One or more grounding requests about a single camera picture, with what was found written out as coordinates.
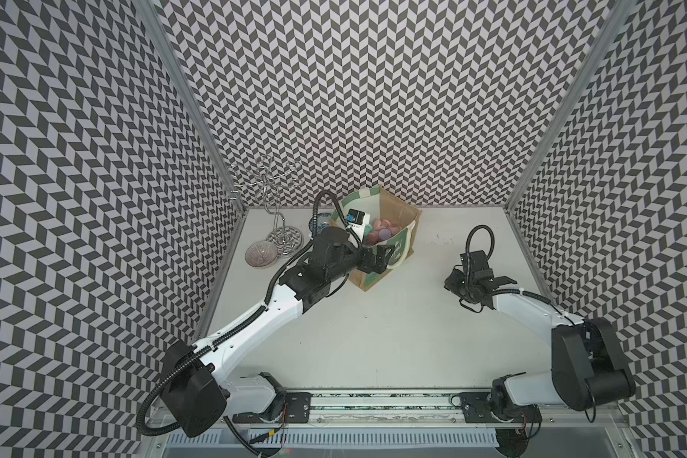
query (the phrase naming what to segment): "chrome stand base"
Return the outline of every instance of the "chrome stand base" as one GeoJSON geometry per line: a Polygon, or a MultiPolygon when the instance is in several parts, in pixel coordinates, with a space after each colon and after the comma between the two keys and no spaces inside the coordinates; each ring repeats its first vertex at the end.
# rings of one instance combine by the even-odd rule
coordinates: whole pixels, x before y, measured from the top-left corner
{"type": "Polygon", "coordinates": [[[293,226],[281,226],[267,234],[265,240],[277,245],[278,256],[287,257],[302,245],[302,232],[293,226]]]}

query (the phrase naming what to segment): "black bracket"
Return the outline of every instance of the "black bracket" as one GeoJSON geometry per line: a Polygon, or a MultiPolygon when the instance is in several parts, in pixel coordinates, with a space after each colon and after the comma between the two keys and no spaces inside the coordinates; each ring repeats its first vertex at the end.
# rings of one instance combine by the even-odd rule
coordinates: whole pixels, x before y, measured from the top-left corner
{"type": "MultiPolygon", "coordinates": [[[[506,420],[503,419],[502,421],[498,421],[491,415],[493,406],[489,399],[489,394],[491,394],[489,391],[458,394],[458,398],[461,400],[461,412],[463,412],[463,418],[466,420],[466,423],[503,423],[504,420],[506,420]]],[[[525,421],[529,424],[542,421],[542,416],[538,407],[534,405],[525,405],[509,413],[510,418],[515,418],[513,421],[515,426],[522,426],[522,423],[517,421],[517,419],[522,419],[522,413],[524,414],[525,421]]]]}
{"type": "Polygon", "coordinates": [[[376,252],[372,248],[361,250],[361,261],[357,265],[357,269],[364,273],[384,273],[392,259],[394,249],[394,245],[377,245],[376,252]]]}
{"type": "Polygon", "coordinates": [[[491,417],[488,397],[488,391],[458,394],[466,423],[496,423],[496,420],[491,417]]]}
{"type": "MultiPolygon", "coordinates": [[[[286,424],[308,423],[311,416],[311,394],[305,392],[285,393],[285,402],[288,407],[285,411],[286,424]]],[[[270,421],[263,417],[263,413],[238,413],[232,417],[232,421],[237,424],[269,424],[270,421]]]]}
{"type": "Polygon", "coordinates": [[[516,284],[514,280],[506,276],[494,277],[494,270],[489,267],[485,252],[463,253],[461,254],[461,264],[464,270],[453,268],[448,278],[445,279],[445,288],[467,303],[481,303],[482,306],[493,309],[492,298],[486,296],[499,287],[516,284]],[[468,263],[471,265],[471,270],[469,278],[466,278],[464,272],[468,263]]]}

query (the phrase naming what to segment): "geometric wallpaper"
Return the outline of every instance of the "geometric wallpaper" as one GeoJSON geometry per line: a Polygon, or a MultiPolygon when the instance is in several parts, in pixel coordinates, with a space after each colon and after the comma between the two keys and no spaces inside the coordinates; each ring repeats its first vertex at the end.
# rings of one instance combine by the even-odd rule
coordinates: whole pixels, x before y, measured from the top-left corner
{"type": "Polygon", "coordinates": [[[614,322],[647,456],[687,456],[687,2],[638,2],[516,220],[556,298],[614,322]]]}
{"type": "Polygon", "coordinates": [[[235,219],[129,0],[0,0],[0,456],[135,450],[235,219]]]}
{"type": "Polygon", "coordinates": [[[240,182],[299,163],[284,205],[379,183],[475,205],[506,201],[614,0],[160,4],[240,182]]]}

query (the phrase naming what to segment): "metal mounting plate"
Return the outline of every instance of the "metal mounting plate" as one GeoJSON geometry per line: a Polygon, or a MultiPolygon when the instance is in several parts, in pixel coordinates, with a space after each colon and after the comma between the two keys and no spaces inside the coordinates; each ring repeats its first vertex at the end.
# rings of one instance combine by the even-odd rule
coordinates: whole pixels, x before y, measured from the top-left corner
{"type": "MultiPolygon", "coordinates": [[[[503,423],[498,421],[491,415],[491,406],[489,405],[488,391],[477,393],[459,393],[458,398],[461,399],[461,411],[466,423],[503,423]]],[[[524,413],[524,419],[527,423],[539,423],[542,421],[539,408],[531,405],[525,405],[519,409],[519,413],[524,413]]]]}
{"type": "MultiPolygon", "coordinates": [[[[311,394],[305,392],[293,392],[285,394],[285,403],[288,405],[285,411],[286,424],[308,423],[311,415],[311,394]]],[[[259,413],[238,413],[232,417],[237,424],[259,424],[269,421],[263,420],[259,413]]]]}

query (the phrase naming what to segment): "black cable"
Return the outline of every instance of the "black cable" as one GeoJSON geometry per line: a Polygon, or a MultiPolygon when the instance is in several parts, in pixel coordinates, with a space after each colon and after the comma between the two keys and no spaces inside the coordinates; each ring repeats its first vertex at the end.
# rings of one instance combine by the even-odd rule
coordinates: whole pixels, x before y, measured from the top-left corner
{"type": "Polygon", "coordinates": [[[590,385],[588,384],[587,380],[585,381],[585,386],[587,387],[587,393],[590,395],[590,399],[593,401],[593,417],[587,416],[587,408],[583,410],[585,412],[585,418],[590,422],[593,423],[595,421],[595,397],[593,397],[593,391],[590,390],[590,385]]]}
{"type": "Polygon", "coordinates": [[[356,248],[361,249],[361,239],[359,239],[359,236],[356,234],[356,232],[354,232],[354,230],[348,226],[348,221],[346,221],[346,218],[344,218],[344,211],[339,205],[339,199],[329,190],[322,190],[313,199],[313,230],[311,231],[311,238],[315,238],[316,235],[318,235],[318,206],[321,204],[321,197],[323,197],[324,194],[327,194],[333,201],[333,206],[336,208],[336,212],[339,214],[339,219],[341,220],[343,228],[354,236],[354,240],[356,240],[356,248]]]}
{"type": "Polygon", "coordinates": [[[461,305],[461,307],[467,308],[475,314],[480,314],[482,311],[484,311],[484,305],[483,304],[481,304],[481,308],[479,308],[478,310],[474,310],[473,308],[468,307],[466,304],[463,303],[463,298],[458,300],[458,303],[461,305]]]}
{"type": "Polygon", "coordinates": [[[567,320],[570,322],[571,325],[575,326],[575,321],[573,321],[572,319],[570,319],[569,316],[563,315],[562,312],[561,312],[560,310],[558,310],[558,308],[555,307],[555,305],[554,305],[552,302],[548,302],[548,304],[550,304],[550,306],[552,306],[552,308],[555,310],[555,312],[557,312],[557,314],[558,314],[559,316],[564,316],[565,319],[567,319],[567,320]]]}
{"type": "Polygon", "coordinates": [[[345,275],[345,277],[343,278],[343,281],[341,281],[340,285],[337,286],[336,289],[334,289],[333,291],[329,292],[328,296],[326,296],[326,297],[330,298],[335,293],[337,293],[339,291],[339,289],[341,289],[341,287],[346,284],[347,280],[348,280],[348,274],[345,275]]]}
{"type": "Polygon", "coordinates": [[[231,431],[231,434],[234,435],[234,437],[237,439],[237,441],[244,446],[244,448],[247,449],[250,453],[254,453],[257,456],[261,456],[262,458],[270,458],[271,456],[275,456],[277,454],[277,451],[273,454],[269,454],[266,452],[263,452],[262,450],[257,450],[254,448],[250,443],[245,440],[244,437],[242,437],[241,434],[239,434],[239,431],[237,431],[237,428],[234,427],[234,423],[231,422],[231,419],[228,416],[224,416],[224,423],[226,423],[226,426],[229,428],[229,431],[231,431]]]}
{"type": "Polygon", "coordinates": [[[174,378],[176,378],[178,374],[180,374],[193,363],[201,359],[201,357],[204,356],[206,353],[209,353],[214,348],[218,347],[220,343],[229,340],[230,337],[238,334],[242,329],[252,324],[252,322],[255,319],[257,319],[260,315],[262,315],[262,313],[265,310],[266,307],[260,306],[259,308],[257,308],[257,310],[255,310],[254,313],[252,313],[252,315],[248,316],[247,319],[245,319],[243,322],[239,323],[238,325],[231,328],[229,331],[225,332],[223,335],[220,335],[219,337],[214,339],[211,342],[211,345],[208,345],[200,349],[198,352],[193,353],[193,355],[191,355],[186,361],[182,362],[179,366],[174,367],[173,370],[168,373],[168,375],[166,375],[162,380],[160,380],[160,382],[157,383],[157,385],[150,391],[150,393],[148,393],[145,399],[143,399],[142,403],[140,403],[140,407],[137,409],[137,415],[135,416],[135,427],[137,428],[137,431],[141,435],[160,436],[171,431],[174,431],[174,429],[178,429],[181,425],[177,421],[173,424],[161,426],[159,428],[153,428],[151,426],[148,426],[147,423],[145,423],[145,416],[147,415],[148,410],[150,410],[150,407],[152,406],[152,403],[155,400],[155,398],[157,398],[163,392],[165,386],[168,383],[170,383],[174,378]]]}
{"type": "Polygon", "coordinates": [[[489,247],[489,254],[485,256],[485,260],[488,261],[491,259],[491,255],[494,253],[494,247],[496,245],[496,240],[494,238],[494,231],[491,230],[490,227],[488,227],[485,224],[479,224],[478,226],[474,227],[471,229],[471,232],[468,233],[468,238],[466,239],[466,254],[471,252],[471,239],[473,238],[473,235],[479,230],[479,229],[485,229],[486,232],[489,233],[489,236],[491,237],[491,246],[489,247]]]}
{"type": "Polygon", "coordinates": [[[532,414],[532,424],[529,427],[529,435],[527,435],[527,440],[530,440],[530,439],[537,437],[540,430],[542,429],[542,417],[540,416],[539,423],[537,424],[537,430],[534,431],[534,434],[532,434],[532,428],[534,427],[534,417],[537,416],[537,412],[538,412],[538,407],[537,407],[537,405],[535,405],[534,406],[534,413],[532,414]]]}
{"type": "MultiPolygon", "coordinates": [[[[471,229],[471,232],[468,233],[468,237],[466,238],[466,252],[464,253],[465,255],[465,265],[463,266],[463,275],[464,275],[464,288],[466,294],[461,297],[462,300],[467,300],[470,303],[477,303],[477,302],[482,302],[482,300],[477,300],[477,297],[482,293],[482,291],[479,291],[478,288],[475,288],[471,285],[471,240],[473,239],[473,235],[478,232],[479,229],[485,229],[486,232],[489,233],[489,237],[491,238],[491,246],[489,247],[489,254],[486,255],[486,261],[491,259],[491,255],[494,253],[494,247],[496,245],[496,241],[494,238],[494,232],[491,230],[490,227],[488,227],[485,224],[479,224],[478,226],[474,227],[471,229]]],[[[484,310],[484,305],[481,304],[481,310],[476,311],[471,307],[464,306],[462,302],[459,302],[461,304],[461,307],[467,308],[470,311],[473,311],[475,313],[481,313],[484,310]]]]}

